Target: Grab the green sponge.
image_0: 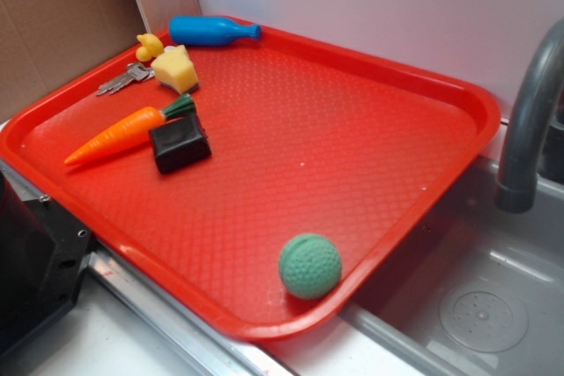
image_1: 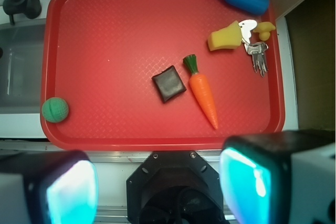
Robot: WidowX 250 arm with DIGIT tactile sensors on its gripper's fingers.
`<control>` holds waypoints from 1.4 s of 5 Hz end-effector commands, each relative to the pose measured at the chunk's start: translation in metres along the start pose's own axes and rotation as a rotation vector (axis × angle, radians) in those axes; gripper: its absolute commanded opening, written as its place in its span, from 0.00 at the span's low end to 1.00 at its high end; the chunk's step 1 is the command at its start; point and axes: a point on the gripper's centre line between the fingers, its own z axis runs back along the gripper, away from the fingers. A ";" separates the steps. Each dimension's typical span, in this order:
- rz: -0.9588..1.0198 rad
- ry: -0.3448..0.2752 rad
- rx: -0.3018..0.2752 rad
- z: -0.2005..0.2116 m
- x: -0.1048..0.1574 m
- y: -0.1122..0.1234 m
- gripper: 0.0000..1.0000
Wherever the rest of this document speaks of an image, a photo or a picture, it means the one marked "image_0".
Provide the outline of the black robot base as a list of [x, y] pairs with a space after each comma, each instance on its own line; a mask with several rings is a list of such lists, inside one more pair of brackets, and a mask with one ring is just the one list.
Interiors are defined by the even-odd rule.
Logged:
[[90, 228], [55, 200], [23, 200], [1, 177], [1, 356], [77, 303]]

